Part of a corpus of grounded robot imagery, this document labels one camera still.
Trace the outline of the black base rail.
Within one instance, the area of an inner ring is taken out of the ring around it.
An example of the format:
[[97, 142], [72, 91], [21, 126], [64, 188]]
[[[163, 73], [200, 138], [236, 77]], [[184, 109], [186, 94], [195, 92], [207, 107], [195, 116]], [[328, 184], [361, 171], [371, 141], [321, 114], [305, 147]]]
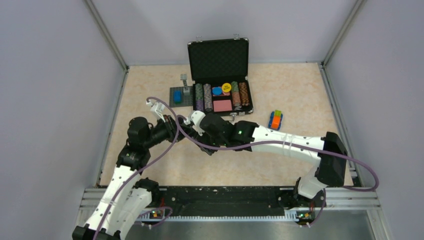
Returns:
[[162, 186], [138, 221], [312, 223], [327, 205], [325, 193], [312, 199], [285, 186]]

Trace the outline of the green purple chip stack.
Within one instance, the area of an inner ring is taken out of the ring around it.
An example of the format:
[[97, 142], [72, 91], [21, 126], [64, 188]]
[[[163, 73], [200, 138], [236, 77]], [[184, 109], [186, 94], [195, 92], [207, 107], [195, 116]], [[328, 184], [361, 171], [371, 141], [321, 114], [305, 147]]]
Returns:
[[204, 111], [204, 92], [203, 85], [200, 83], [195, 84], [195, 109]]

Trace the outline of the colourful toy block car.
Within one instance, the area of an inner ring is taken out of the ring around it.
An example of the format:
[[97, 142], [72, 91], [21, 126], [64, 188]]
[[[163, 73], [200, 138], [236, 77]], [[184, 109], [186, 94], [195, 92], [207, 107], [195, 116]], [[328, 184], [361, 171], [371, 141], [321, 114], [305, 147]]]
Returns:
[[283, 113], [280, 110], [274, 110], [271, 112], [268, 121], [268, 128], [272, 130], [280, 130], [282, 126]]

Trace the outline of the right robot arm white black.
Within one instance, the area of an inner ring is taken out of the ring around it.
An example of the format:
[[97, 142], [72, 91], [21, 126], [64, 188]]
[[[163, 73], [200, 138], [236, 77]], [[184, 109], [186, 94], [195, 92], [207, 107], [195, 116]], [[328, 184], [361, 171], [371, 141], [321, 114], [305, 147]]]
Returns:
[[340, 137], [327, 132], [324, 137], [300, 136], [273, 130], [256, 122], [231, 123], [217, 114], [194, 111], [189, 116], [198, 133], [211, 139], [212, 146], [263, 152], [295, 158], [312, 164], [311, 170], [296, 183], [293, 200], [307, 206], [326, 187], [343, 187], [347, 160]]

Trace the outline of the grey lego baseplate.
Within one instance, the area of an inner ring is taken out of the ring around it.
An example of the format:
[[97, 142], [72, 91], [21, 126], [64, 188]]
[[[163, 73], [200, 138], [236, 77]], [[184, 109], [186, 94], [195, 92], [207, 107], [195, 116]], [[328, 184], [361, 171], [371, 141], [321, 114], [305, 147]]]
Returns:
[[183, 86], [169, 88], [169, 106], [171, 108], [192, 107], [193, 106], [193, 90], [188, 87], [188, 92], [184, 92]]

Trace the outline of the blue round chip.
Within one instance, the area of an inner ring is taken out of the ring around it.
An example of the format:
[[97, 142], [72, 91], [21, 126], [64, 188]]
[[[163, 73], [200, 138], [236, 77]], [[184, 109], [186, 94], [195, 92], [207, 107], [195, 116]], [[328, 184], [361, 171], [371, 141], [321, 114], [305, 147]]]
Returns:
[[212, 95], [214, 97], [221, 96], [223, 94], [222, 88], [219, 87], [219, 86], [218, 87], [213, 87], [212, 90], [211, 90], [211, 92], [212, 92]]

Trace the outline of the pink card deck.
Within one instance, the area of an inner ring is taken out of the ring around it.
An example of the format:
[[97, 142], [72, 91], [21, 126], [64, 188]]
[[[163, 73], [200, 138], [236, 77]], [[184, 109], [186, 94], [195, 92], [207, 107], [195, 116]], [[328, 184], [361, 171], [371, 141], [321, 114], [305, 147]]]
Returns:
[[233, 105], [231, 100], [215, 100], [213, 101], [213, 110], [214, 112], [227, 112], [233, 110]]

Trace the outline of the black poker chip case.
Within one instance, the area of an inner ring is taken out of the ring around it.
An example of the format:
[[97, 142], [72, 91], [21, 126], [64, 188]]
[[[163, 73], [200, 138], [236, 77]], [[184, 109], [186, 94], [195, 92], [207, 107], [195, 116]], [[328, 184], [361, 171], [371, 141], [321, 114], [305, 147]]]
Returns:
[[250, 115], [254, 112], [252, 92], [248, 80], [249, 39], [229, 38], [191, 41], [187, 44], [191, 79], [193, 84], [218, 87], [224, 83], [245, 83], [248, 105], [241, 104], [232, 110], [205, 111], [220, 116]]

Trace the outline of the grey lego tower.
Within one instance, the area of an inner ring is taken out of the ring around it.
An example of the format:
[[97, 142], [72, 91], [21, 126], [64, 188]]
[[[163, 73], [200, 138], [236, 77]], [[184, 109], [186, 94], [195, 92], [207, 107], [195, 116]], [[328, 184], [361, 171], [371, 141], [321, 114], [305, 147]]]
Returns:
[[188, 82], [187, 82], [187, 80], [188, 80], [187, 74], [186, 73], [181, 74], [180, 75], [180, 80], [183, 83], [183, 90], [182, 90], [183, 95], [184, 96], [189, 96], [190, 93], [191, 93], [191, 88], [190, 88], [190, 86], [188, 85]]

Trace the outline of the green orange chip stack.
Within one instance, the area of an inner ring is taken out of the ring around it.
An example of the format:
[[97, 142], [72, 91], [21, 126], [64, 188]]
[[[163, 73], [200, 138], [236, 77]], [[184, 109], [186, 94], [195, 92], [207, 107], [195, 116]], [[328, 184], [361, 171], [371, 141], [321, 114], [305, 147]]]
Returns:
[[231, 82], [231, 96], [232, 96], [233, 106], [235, 108], [239, 107], [241, 105], [241, 97], [240, 97], [239, 85], [236, 81]]

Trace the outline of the orange brown chip stack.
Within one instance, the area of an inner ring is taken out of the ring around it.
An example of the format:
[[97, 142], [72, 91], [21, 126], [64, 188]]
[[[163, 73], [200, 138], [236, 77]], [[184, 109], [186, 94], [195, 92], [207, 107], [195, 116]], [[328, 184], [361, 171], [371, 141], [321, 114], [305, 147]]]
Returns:
[[239, 83], [239, 94], [240, 94], [241, 104], [243, 106], [249, 106], [250, 101], [249, 101], [249, 95], [248, 95], [248, 88], [245, 82]]

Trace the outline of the yellow round chip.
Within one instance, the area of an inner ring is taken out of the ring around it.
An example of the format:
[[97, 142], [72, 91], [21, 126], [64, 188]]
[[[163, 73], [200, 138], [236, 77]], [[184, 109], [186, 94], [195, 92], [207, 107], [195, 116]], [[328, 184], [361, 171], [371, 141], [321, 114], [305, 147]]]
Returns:
[[224, 83], [221, 86], [221, 90], [222, 90], [223, 93], [229, 93], [231, 91], [231, 89], [232, 89], [232, 85], [228, 82]]

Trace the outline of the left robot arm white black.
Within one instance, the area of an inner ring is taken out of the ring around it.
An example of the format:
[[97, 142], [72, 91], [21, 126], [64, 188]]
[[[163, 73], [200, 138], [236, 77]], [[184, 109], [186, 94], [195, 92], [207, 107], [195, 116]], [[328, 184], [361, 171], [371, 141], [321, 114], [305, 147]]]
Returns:
[[92, 215], [76, 226], [73, 240], [124, 240], [147, 206], [160, 202], [159, 184], [140, 176], [150, 163], [150, 149], [164, 141], [177, 142], [177, 124], [170, 115], [151, 126], [144, 117], [130, 120], [127, 139], [117, 157], [112, 178]]

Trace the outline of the blue lego brick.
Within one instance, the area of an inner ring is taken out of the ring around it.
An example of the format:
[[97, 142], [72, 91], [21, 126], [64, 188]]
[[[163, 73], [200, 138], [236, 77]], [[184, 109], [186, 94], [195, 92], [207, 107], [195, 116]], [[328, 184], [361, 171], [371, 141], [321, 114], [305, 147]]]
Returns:
[[183, 101], [183, 94], [180, 90], [176, 90], [173, 92], [173, 103], [181, 104]]

